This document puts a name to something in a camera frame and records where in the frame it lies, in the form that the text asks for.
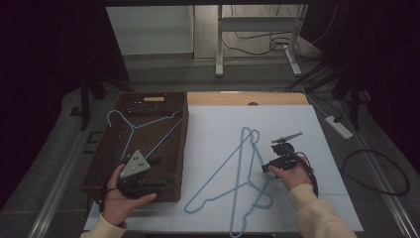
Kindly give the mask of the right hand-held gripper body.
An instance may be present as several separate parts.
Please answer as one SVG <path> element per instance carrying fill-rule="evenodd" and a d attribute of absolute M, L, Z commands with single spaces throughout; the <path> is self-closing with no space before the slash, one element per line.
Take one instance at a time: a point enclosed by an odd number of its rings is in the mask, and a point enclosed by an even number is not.
<path fill-rule="evenodd" d="M 272 166 L 281 170 L 291 170 L 302 162 L 302 159 L 296 155 L 294 147 L 289 143 L 290 140 L 300 135 L 301 132 L 298 132 L 271 141 L 271 148 L 277 154 L 277 158 L 270 162 Z"/>

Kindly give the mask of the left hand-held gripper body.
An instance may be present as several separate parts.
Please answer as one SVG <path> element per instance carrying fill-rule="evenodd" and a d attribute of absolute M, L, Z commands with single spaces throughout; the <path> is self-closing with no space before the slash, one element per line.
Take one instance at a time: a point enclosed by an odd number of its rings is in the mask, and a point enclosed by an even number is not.
<path fill-rule="evenodd" d="M 117 187 L 125 197 L 137 199 L 147 194 L 159 194 L 163 191 L 164 181 L 146 181 L 146 176 L 153 166 L 148 164 L 147 159 L 139 150 L 130 159 L 125 160 L 124 165 L 118 178 Z"/>

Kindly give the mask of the brown woven basket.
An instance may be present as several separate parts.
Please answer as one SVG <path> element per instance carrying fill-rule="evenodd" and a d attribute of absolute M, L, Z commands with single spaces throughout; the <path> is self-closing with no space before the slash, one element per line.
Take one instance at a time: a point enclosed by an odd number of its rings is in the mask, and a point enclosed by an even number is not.
<path fill-rule="evenodd" d="M 183 119 L 148 157 L 148 159 L 161 157 L 161 162 L 153 166 L 146 176 L 146 181 L 148 182 L 164 181 L 164 177 L 167 174 L 177 172 L 176 185 L 164 186 L 163 191 L 157 195 L 157 201 L 176 202 L 180 200 L 183 157 L 189 116 L 187 94 L 185 92 L 121 93 L 117 97 L 113 109 L 119 110 L 135 125 L 168 116 L 177 110 L 182 111 L 173 119 L 163 120 L 138 129 L 133 135 L 126 158 L 123 160 L 130 159 L 137 150 L 146 158 L 147 154 L 166 133 L 180 119 Z M 111 122 L 113 127 L 109 128 L 107 123 L 80 187 L 94 201 L 102 199 L 104 186 L 108 182 L 110 175 L 123 162 L 120 161 L 121 154 L 131 133 L 129 126 L 117 113 L 111 115 Z"/>

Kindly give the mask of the blue wire clothes hanger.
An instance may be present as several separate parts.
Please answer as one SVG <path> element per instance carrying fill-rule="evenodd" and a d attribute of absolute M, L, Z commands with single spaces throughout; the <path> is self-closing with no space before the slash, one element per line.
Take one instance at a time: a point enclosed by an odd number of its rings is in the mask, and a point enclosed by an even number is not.
<path fill-rule="evenodd" d="M 161 118 L 158 118 L 158 119 L 155 119 L 155 120 L 152 120 L 152 121 L 150 121 L 150 122 L 146 122 L 146 123 L 143 123 L 143 124 L 140 124 L 140 125 L 135 125 L 135 124 L 133 124 L 133 123 L 131 123 L 128 119 L 127 119 L 127 117 L 125 117 L 119 110 L 116 110 L 116 109 L 113 109 L 113 110 L 111 110 L 111 111 L 109 111 L 108 113 L 107 113 L 107 116 L 106 116 L 106 119 L 107 119 L 107 123 L 108 123 L 108 126 L 109 126 L 109 128 L 112 128 L 113 126 L 112 126 L 112 122 L 111 122 L 111 115 L 113 114 L 113 113 L 117 113 L 122 119 L 123 119 L 123 121 L 129 126 L 129 128 L 130 128 L 130 130 L 131 130 L 131 133 L 130 133 L 130 135 L 129 135 L 129 138 L 128 138 L 128 140 L 127 140 L 127 143 L 125 144 L 125 147 L 124 147 L 124 150 L 123 150 L 123 152 L 122 152 L 122 154 L 121 154 L 121 158 L 120 158 L 120 161 L 122 162 L 125 158 L 126 158 L 126 153 L 127 153 L 127 150 L 128 150 L 128 147 L 130 146 L 130 144 L 131 144 L 131 141 L 132 141 L 132 138 L 133 138 L 133 135 L 135 134 L 135 132 L 138 130 L 138 129 L 141 129 L 141 128 L 143 128 L 143 127 L 147 127 L 147 126 L 150 126 L 150 125 L 153 125 L 153 124 L 155 124 L 155 123 L 157 123 L 157 122 L 160 122 L 160 121 L 163 121 L 163 120 L 167 120 L 167 119 L 173 119 L 177 114 L 180 114 L 182 111 L 181 110 L 177 110 L 177 111 L 174 111 L 173 113 L 171 113 L 171 114 L 169 114 L 168 116 L 163 116 L 163 117 L 161 117 Z M 180 123 L 180 122 L 182 122 L 182 120 L 183 119 L 180 119 L 173 127 L 172 127 L 172 129 L 171 130 L 169 130 L 169 132 L 168 133 L 166 133 L 166 135 L 155 145 L 155 147 L 147 154 L 147 156 L 146 156 L 146 158 L 148 158 L 151 154 L 152 154 L 152 152 L 154 152 L 157 148 L 158 148 L 158 146 L 170 135 L 170 133 L 177 127 L 177 125 Z"/>
<path fill-rule="evenodd" d="M 187 214 L 193 214 L 201 210 L 208 202 L 215 201 L 219 198 L 222 198 L 228 194 L 233 195 L 232 201 L 232 216 L 236 215 L 237 211 L 237 204 L 238 204 L 238 194 L 239 190 L 244 186 L 249 186 L 255 189 L 258 192 L 256 200 L 251 204 L 250 210 L 254 208 L 259 209 L 268 209 L 272 206 L 273 199 L 272 195 L 265 190 L 268 182 L 271 180 L 271 177 L 265 176 L 264 183 L 262 186 L 257 186 L 251 180 L 251 175 L 254 167 L 255 159 L 258 159 L 260 163 L 263 162 L 261 158 L 260 151 L 258 148 L 258 142 L 260 139 L 260 132 L 258 130 L 251 129 L 249 127 L 243 127 L 241 130 L 241 137 L 238 146 L 234 149 L 234 151 L 225 159 L 225 161 L 216 169 L 216 171 L 203 183 L 203 185 L 194 193 L 194 195 L 187 201 L 184 206 L 184 211 Z M 243 150 L 245 145 L 249 143 L 252 147 L 252 156 L 251 156 L 251 164 L 248 170 L 248 176 L 245 182 L 240 182 L 241 178 L 241 168 L 242 168 L 242 161 L 243 161 Z M 227 191 L 222 192 L 212 198 L 206 198 L 203 202 L 194 209 L 190 208 L 190 204 L 198 197 L 198 195 L 209 185 L 211 181 L 225 168 L 225 166 L 233 159 L 233 157 L 238 156 L 238 163 L 236 168 L 236 176 L 235 176 L 235 183 L 234 187 L 228 189 Z"/>
<path fill-rule="evenodd" d="M 251 129 L 249 127 L 244 127 L 241 130 L 241 137 L 240 143 L 238 146 L 239 155 L 238 155 L 238 164 L 237 164 L 237 171 L 235 177 L 235 186 L 234 186 L 234 196 L 232 202 L 232 211 L 231 211 L 231 220 L 229 226 L 229 235 L 231 238 L 240 238 L 245 229 L 247 228 L 247 218 L 252 214 L 252 212 L 257 209 L 264 209 L 267 210 L 272 207 L 273 204 L 273 197 L 272 195 L 266 191 L 266 187 L 270 182 L 270 177 L 267 175 L 263 176 L 263 184 L 256 185 L 251 180 L 251 175 L 253 172 L 254 161 L 258 159 L 260 164 L 263 163 L 263 159 L 261 158 L 260 151 L 258 149 L 258 142 L 260 140 L 260 132 L 255 129 Z M 242 163 L 243 163 L 243 151 L 246 145 L 250 144 L 252 149 L 251 154 L 251 164 L 248 167 L 247 177 L 245 182 L 241 182 L 241 173 L 242 173 Z M 238 213 L 238 199 L 239 199 L 239 191 L 241 188 L 250 187 L 257 192 L 256 198 L 251 202 L 249 209 L 246 213 L 242 216 L 241 227 L 238 231 L 235 231 L 235 222 L 236 222 L 236 215 Z"/>

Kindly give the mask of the person's right hand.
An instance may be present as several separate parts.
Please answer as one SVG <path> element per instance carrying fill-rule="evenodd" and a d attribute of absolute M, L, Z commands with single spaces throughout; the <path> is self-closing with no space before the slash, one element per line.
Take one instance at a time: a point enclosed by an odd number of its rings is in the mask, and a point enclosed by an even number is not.
<path fill-rule="evenodd" d="M 302 184 L 312 183 L 309 175 L 300 164 L 288 171 L 270 166 L 269 171 L 279 177 L 287 190 L 292 190 Z"/>

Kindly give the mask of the person's left hand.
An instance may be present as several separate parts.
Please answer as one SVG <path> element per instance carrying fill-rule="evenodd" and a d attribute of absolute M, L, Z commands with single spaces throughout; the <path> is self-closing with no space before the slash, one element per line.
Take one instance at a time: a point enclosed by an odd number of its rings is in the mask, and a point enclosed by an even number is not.
<path fill-rule="evenodd" d="M 107 182 L 103 217 L 114 225 L 120 225 L 131 215 L 135 208 L 153 201 L 157 195 L 155 193 L 141 196 L 137 199 L 125 197 L 118 189 L 118 178 L 124 168 L 124 164 L 119 165 Z"/>

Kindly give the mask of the white power strip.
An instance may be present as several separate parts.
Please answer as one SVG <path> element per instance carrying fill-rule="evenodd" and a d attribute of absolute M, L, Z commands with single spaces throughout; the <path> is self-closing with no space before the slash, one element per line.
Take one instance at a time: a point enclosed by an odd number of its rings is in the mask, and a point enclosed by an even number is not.
<path fill-rule="evenodd" d="M 353 137 L 353 133 L 348 130 L 340 121 L 334 116 L 325 118 L 325 121 L 330 125 L 344 140 L 349 140 Z"/>

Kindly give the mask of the white table mat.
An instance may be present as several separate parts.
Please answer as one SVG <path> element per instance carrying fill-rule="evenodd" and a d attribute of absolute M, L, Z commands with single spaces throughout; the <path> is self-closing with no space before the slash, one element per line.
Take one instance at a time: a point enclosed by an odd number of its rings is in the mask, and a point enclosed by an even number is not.
<path fill-rule="evenodd" d="M 270 147 L 272 140 L 298 132 L 301 135 L 290 142 L 296 151 L 308 156 L 315 170 L 320 197 L 330 201 L 353 230 L 362 230 L 315 111 L 309 105 L 190 107 L 180 200 L 150 203 L 137 209 L 127 220 L 129 230 L 142 233 L 229 234 L 232 194 L 208 202 L 193 214 L 187 214 L 184 206 L 238 146 L 243 127 L 260 132 L 258 148 L 262 164 L 255 159 L 251 180 L 256 185 L 262 185 L 264 175 L 271 177 L 266 191 L 273 197 L 271 208 L 256 208 L 247 218 L 243 235 L 295 231 L 294 209 L 287 200 L 286 189 L 281 181 L 263 173 L 261 166 L 274 157 Z M 248 144 L 243 151 L 241 182 L 246 181 L 251 154 L 251 145 Z M 237 163 L 238 156 L 235 155 L 190 204 L 190 208 L 197 208 L 204 199 L 233 188 Z M 241 218 L 256 195 L 257 192 L 250 187 L 240 189 L 235 231 L 240 229 Z"/>

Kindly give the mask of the black metal stand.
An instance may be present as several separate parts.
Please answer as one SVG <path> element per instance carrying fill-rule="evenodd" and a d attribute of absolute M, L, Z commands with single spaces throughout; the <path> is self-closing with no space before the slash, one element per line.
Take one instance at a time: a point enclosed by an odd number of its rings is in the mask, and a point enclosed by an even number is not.
<path fill-rule="evenodd" d="M 347 93 L 350 93 L 349 118 L 357 131 L 360 130 L 359 106 L 368 104 L 368 99 L 362 100 L 360 98 L 362 92 L 361 78 L 357 75 L 341 75 L 332 92 L 334 99 L 344 99 Z"/>
<path fill-rule="evenodd" d="M 133 89 L 128 85 L 100 70 L 94 71 L 92 75 L 85 73 L 80 79 L 81 110 L 75 111 L 76 115 L 81 117 L 81 131 L 87 128 L 90 121 L 89 93 L 92 93 L 95 99 L 104 99 L 107 95 L 103 81 L 110 83 L 124 92 L 133 92 Z"/>

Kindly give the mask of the white panel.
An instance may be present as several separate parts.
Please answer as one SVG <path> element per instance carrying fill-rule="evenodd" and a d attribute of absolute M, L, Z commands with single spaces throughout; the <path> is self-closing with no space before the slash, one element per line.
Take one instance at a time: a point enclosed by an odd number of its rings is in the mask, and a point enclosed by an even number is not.
<path fill-rule="evenodd" d="M 191 6 L 107 7 L 123 56 L 193 52 Z"/>

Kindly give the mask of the dark curtain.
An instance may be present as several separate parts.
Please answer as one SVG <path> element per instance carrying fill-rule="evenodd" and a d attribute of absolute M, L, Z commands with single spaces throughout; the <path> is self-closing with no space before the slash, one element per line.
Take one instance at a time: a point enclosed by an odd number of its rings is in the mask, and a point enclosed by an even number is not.
<path fill-rule="evenodd" d="M 107 9 L 84 0 L 0 0 L 0 209 L 49 136 L 63 97 L 127 80 Z"/>
<path fill-rule="evenodd" d="M 312 0 L 301 36 L 332 68 L 347 66 L 376 123 L 420 171 L 420 0 Z"/>

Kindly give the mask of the white desk frame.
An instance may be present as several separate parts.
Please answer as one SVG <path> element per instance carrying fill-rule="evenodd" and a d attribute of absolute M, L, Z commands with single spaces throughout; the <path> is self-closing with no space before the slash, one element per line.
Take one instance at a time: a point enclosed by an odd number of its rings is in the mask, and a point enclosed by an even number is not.
<path fill-rule="evenodd" d="M 224 32 L 285 32 L 291 38 L 285 54 L 292 72 L 300 76 L 302 71 L 296 61 L 295 45 L 304 21 L 308 5 L 300 5 L 296 16 L 266 16 L 266 17 L 224 17 L 223 6 L 218 6 L 217 22 L 217 53 L 215 74 L 221 77 L 224 73 L 224 56 L 222 35 Z"/>

